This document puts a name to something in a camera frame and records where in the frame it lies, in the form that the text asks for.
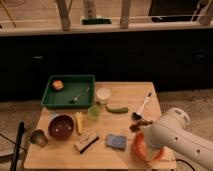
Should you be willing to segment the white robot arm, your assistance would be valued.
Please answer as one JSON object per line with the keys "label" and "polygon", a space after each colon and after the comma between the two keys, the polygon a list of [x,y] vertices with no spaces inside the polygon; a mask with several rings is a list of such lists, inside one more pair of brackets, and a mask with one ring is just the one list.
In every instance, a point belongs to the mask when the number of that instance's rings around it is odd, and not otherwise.
{"label": "white robot arm", "polygon": [[151,150],[164,146],[213,171],[213,142],[186,131],[189,115],[180,108],[170,108],[151,125],[143,128],[146,145]]}

